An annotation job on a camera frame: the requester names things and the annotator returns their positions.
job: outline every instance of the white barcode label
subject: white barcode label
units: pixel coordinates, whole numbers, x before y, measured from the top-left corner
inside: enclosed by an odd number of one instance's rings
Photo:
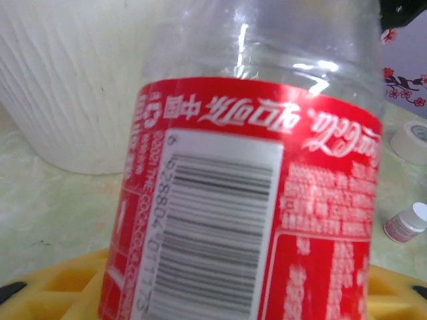
[[[133,320],[256,320],[283,152],[167,131]]]

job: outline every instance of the coca-cola logo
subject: coca-cola logo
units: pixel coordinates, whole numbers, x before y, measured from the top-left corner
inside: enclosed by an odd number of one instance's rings
[[[210,109],[198,121],[207,120],[218,126],[246,124],[265,127],[269,131],[291,133],[301,117],[300,106],[295,103],[280,103],[269,99],[238,99],[213,97],[206,106]]]
[[[316,135],[302,143],[302,149],[343,158],[356,152],[371,158],[371,166],[379,163],[381,136],[359,122],[345,117],[310,109],[308,116],[313,119],[312,132]]]

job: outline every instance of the table surface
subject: table surface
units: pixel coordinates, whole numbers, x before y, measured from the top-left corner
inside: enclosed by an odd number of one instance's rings
[[[427,167],[405,162],[389,145],[414,119],[423,121],[388,105],[371,264],[427,281],[427,232],[407,244],[383,232],[386,220],[427,201]],[[120,175],[77,175],[44,162],[0,105],[0,284],[107,247],[120,183]]]

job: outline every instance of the white plastic container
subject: white plastic container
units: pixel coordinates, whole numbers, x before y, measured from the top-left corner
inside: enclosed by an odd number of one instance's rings
[[[156,0],[0,2],[0,100],[44,160],[123,170]]]
[[[405,243],[425,232],[426,228],[427,205],[417,202],[387,221],[384,232],[391,240]]]

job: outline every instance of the tape roll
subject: tape roll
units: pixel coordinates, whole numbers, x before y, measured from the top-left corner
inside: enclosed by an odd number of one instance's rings
[[[427,165],[427,125],[410,121],[390,141],[393,151],[415,165]]]

